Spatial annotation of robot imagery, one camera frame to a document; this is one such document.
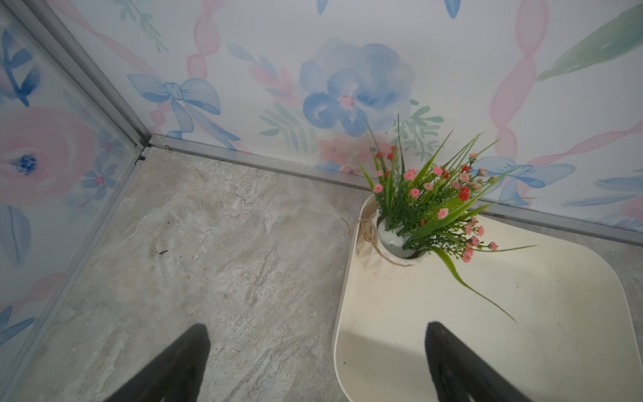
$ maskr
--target floral wallpaper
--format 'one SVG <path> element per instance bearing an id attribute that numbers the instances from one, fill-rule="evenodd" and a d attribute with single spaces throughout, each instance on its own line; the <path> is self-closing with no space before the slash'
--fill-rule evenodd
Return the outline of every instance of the floral wallpaper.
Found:
<path id="1" fill-rule="evenodd" d="M 0 46 L 1 393 L 137 154 L 3 15 Z"/>
<path id="2" fill-rule="evenodd" d="M 46 2 L 154 134 L 340 175 L 483 132 L 491 198 L 643 231 L 640 1 Z"/>

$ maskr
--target watercolor flower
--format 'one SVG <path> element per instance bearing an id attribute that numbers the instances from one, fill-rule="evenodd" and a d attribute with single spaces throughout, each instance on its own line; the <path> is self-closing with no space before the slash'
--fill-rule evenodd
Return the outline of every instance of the watercolor flower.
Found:
<path id="1" fill-rule="evenodd" d="M 398 114 L 409 116 L 414 80 L 413 69 L 388 46 L 331 39 L 302 64 L 303 113 L 315 127 L 353 137 L 364 134 L 367 122 L 373 131 L 387 130 Z"/>
<path id="2" fill-rule="evenodd" d="M 462 254 L 462 261 L 464 261 L 465 263 L 469 263 L 471 262 L 472 257 L 473 257 L 473 250 L 466 250 Z"/>
<path id="3" fill-rule="evenodd" d="M 320 159 L 333 161 L 339 166 L 344 166 L 349 160 L 349 142 L 342 136 L 334 136 L 331 140 L 318 140 L 321 148 Z"/>
<path id="4" fill-rule="evenodd" d="M 503 204 L 527 206 L 529 205 L 518 193 L 518 181 L 523 182 L 531 188 L 543 188 L 549 186 L 572 174 L 574 166 L 565 163 L 545 165 L 534 167 L 532 165 L 517 165 L 516 162 L 509 158 L 499 156 L 486 156 L 473 165 L 474 170 L 481 176 L 486 175 L 487 171 L 492 176 L 500 176 L 508 173 L 502 179 L 494 181 L 494 188 L 489 192 L 495 191 L 505 181 L 509 180 L 504 186 L 499 200 Z"/>
<path id="5" fill-rule="evenodd" d="M 470 194 L 471 194 L 471 190 L 469 189 L 469 187 L 462 187 L 462 190 L 460 190 L 458 197 L 463 203 L 465 203 L 469 201 Z"/>
<path id="6" fill-rule="evenodd" d="M 29 107 L 0 127 L 0 204 L 42 205 L 91 169 L 96 137 L 73 114 Z"/>
<path id="7" fill-rule="evenodd" d="M 101 149 L 100 154 L 98 154 L 98 159 L 102 163 L 107 162 L 110 156 L 114 156 L 116 159 L 125 156 L 123 143 L 117 140 L 105 127 L 100 128 L 97 136 L 98 146 Z"/>
<path id="8" fill-rule="evenodd" d="M 110 177 L 116 172 L 116 168 L 117 165 L 109 165 L 103 169 L 103 164 L 96 158 L 94 169 L 85 173 L 85 176 L 89 179 L 83 179 L 80 185 L 83 188 L 95 188 L 96 193 L 94 194 L 94 199 L 100 201 L 105 198 L 108 188 L 114 188 L 116 186 L 116 180 Z"/>

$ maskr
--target marble floor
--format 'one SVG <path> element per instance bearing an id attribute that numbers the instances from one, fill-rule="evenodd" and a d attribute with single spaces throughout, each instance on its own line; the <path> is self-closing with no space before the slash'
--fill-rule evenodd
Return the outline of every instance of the marble floor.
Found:
<path id="1" fill-rule="evenodd" d="M 190 325 L 212 348 L 199 401 L 345 401 L 331 336 L 368 192 L 153 149 L 14 400 L 101 401 Z M 643 346 L 643 248 L 583 244 L 623 283 Z"/>

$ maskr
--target pink flower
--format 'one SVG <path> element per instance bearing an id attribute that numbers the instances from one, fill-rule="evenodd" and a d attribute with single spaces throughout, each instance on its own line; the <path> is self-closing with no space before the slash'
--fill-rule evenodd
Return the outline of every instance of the pink flower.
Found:
<path id="1" fill-rule="evenodd" d="M 0 126 L 0 205 L 38 206 L 60 198 L 91 170 L 96 137 L 83 121 L 31 106 Z"/>
<path id="2" fill-rule="evenodd" d="M 328 140 L 317 141 L 321 148 L 320 159 L 333 161 L 340 166 L 346 165 L 349 160 L 349 142 L 342 136 L 335 136 Z"/>
<path id="3" fill-rule="evenodd" d="M 411 181 L 415 179 L 416 174 L 417 174 L 416 172 L 412 172 L 411 169 L 409 169 L 408 172 L 404 173 L 404 180 Z"/>
<path id="4" fill-rule="evenodd" d="M 473 257 L 473 250 L 467 250 L 462 254 L 462 261 L 465 263 L 471 262 L 471 258 Z"/>

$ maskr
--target green leaf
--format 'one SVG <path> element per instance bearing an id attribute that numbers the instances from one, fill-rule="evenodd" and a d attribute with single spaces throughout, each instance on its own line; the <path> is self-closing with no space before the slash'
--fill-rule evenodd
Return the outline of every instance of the green leaf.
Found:
<path id="1" fill-rule="evenodd" d="M 290 139 L 293 141 L 293 147 L 299 151 L 299 140 L 293 129 L 290 129 Z"/>
<path id="2" fill-rule="evenodd" d="M 299 134 L 299 140 L 302 143 L 302 149 L 304 152 L 308 152 L 308 138 L 306 137 L 306 132 L 299 127 L 299 130 L 297 130 L 297 134 Z"/>
<path id="3" fill-rule="evenodd" d="M 267 117 L 259 116 L 259 118 L 261 120 L 265 121 L 266 123 L 268 123 L 269 125 L 274 125 L 275 127 L 279 128 L 279 129 L 282 128 L 280 125 L 278 125 L 277 123 L 275 123 L 274 121 L 270 120 Z"/>
<path id="4" fill-rule="evenodd" d="M 273 136 L 276 136 L 277 134 L 279 134 L 280 131 L 281 131 L 281 129 L 272 129 L 272 130 L 262 131 L 259 134 L 264 135 L 264 136 L 268 136 L 268 137 L 273 137 Z"/>
<path id="5" fill-rule="evenodd" d="M 270 116 L 271 119 L 273 119 L 274 121 L 276 121 L 278 123 L 283 124 L 284 126 L 290 126 L 290 124 L 291 124 L 288 120 L 286 120 L 285 118 L 282 118 L 281 116 L 279 116 L 278 114 L 276 114 L 272 110 L 266 109 L 266 114 L 268 116 Z"/>
<path id="6" fill-rule="evenodd" d="M 430 107 L 428 107 L 428 106 L 423 106 L 423 107 L 419 108 L 418 110 L 416 110 L 416 111 L 415 111 L 415 113 L 413 113 L 413 116 L 411 116 L 411 118 L 420 117 L 420 116 L 422 116 L 424 113 L 428 113 L 428 111 L 429 111 L 429 110 L 431 110 L 431 108 L 430 108 Z"/>
<path id="7" fill-rule="evenodd" d="M 297 118 L 296 118 L 295 116 L 293 116 L 293 114 L 292 114 L 292 113 L 290 113 L 290 112 L 288 111 L 288 109 L 286 109 L 284 106 L 282 106 L 282 105 L 280 105 L 280 104 L 275 103 L 275 104 L 274 104 L 274 107 L 275 107 L 275 109 L 277 109 L 277 111 L 279 112 L 279 114 L 281 115 L 281 117 L 285 118 L 286 120 L 288 120 L 288 121 L 289 121 L 289 122 L 291 122 L 291 123 L 294 123 L 294 124 L 296 124 L 296 125 L 299 125 L 299 121 L 297 120 Z"/>
<path id="8" fill-rule="evenodd" d="M 542 72 L 539 81 L 616 59 L 643 44 L 643 4 L 622 12 L 589 34 Z"/>
<path id="9" fill-rule="evenodd" d="M 489 303 L 493 304 L 493 305 L 494 305 L 494 306 L 496 306 L 498 309 L 500 309 L 500 311 L 502 311 L 502 312 L 503 312 L 503 313 L 505 313 L 507 316 L 509 316 L 509 318 L 511 318 L 512 320 L 514 320 L 514 318 L 511 316 L 511 314 L 509 314 L 508 312 L 506 312 L 504 308 L 500 307 L 500 306 L 499 306 L 498 304 L 496 304 L 493 300 L 491 300 L 490 298 L 488 298 L 488 297 L 484 296 L 483 294 L 481 294 L 481 293 L 480 293 L 480 292 L 478 292 L 477 290 L 473 289 L 471 286 L 467 285 L 467 284 L 462 280 L 462 278 L 460 277 L 460 274 L 458 274 L 458 270 L 455 268 L 455 264 L 453 263 L 453 260 L 451 260 L 451 257 L 449 257 L 449 255 L 448 255 L 444 250 L 442 250 L 441 248 L 436 248 L 436 247 L 429 247 L 429 250 L 430 250 L 430 251 L 432 251 L 432 252 L 434 252 L 434 253 L 436 253 L 436 254 L 438 255 L 438 257 L 440 257 L 440 259 L 443 261 L 444 265 L 446 265 L 446 267 L 447 267 L 447 268 L 449 269 L 449 271 L 451 272 L 451 275 L 453 275 L 453 277 L 455 278 L 455 280 L 457 280 L 458 282 L 460 282 L 460 284 L 461 284 L 461 285 L 463 285 L 465 288 L 467 288 L 468 290 L 472 291 L 472 292 L 473 292 L 473 293 L 475 293 L 476 295 L 478 295 L 478 296 L 482 297 L 484 300 L 488 301 Z"/>

